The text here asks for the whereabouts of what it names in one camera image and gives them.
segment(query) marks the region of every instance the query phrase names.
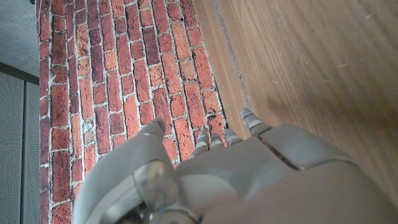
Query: robotic hand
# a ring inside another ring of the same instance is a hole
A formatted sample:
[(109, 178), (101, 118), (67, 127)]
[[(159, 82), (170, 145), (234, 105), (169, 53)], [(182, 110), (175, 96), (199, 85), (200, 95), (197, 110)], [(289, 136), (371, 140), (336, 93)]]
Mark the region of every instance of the robotic hand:
[(78, 223), (398, 223), (397, 208), (352, 158), (291, 125), (241, 112), (252, 138), (202, 131), (176, 169), (151, 121), (92, 168)]

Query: wood grain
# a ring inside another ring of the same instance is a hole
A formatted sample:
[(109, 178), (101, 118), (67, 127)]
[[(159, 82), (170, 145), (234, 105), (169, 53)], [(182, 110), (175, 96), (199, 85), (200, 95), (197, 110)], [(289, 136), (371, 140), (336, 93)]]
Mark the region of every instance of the wood grain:
[(239, 137), (248, 138), (250, 133), (239, 114), (242, 108), (248, 106), (224, 37), (223, 28), (217, 13), (214, 13), (216, 12), (215, 5), (209, 4), (207, 1), (196, 1), (195, 9), (200, 20), (200, 29), (203, 32), (211, 67), (214, 74), (217, 74), (215, 79), (221, 102), (223, 108), (227, 108), (224, 112), (228, 126)]
[[(194, 2), (206, 45), (213, 41), (206, 36), (224, 38), (215, 31), (214, 16), (201, 14), (200, 1)], [(294, 124), (342, 148), (398, 205), (398, 4), (217, 3), (258, 117), (272, 126)], [(213, 28), (204, 29), (206, 19)], [(219, 85), (225, 70), (217, 68), (213, 54), (209, 51)], [(230, 60), (221, 57), (218, 62)], [(226, 94), (219, 90), (224, 103)], [(224, 110), (239, 112), (226, 105)]]

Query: gray floor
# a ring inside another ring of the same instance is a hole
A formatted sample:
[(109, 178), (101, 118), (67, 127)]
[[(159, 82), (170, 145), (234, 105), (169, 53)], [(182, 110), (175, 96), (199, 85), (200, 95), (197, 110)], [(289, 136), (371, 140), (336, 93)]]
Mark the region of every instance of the gray floor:
[(0, 1), (0, 62), (38, 77), (35, 10), (29, 0)]

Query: brick wall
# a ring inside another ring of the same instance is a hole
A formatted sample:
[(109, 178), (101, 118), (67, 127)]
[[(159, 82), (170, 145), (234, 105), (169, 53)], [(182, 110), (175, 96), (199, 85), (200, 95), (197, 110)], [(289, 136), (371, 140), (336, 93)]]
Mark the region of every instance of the brick wall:
[(70, 223), (99, 158), (153, 118), (174, 164), (225, 119), (191, 0), (37, 1), (40, 223)]

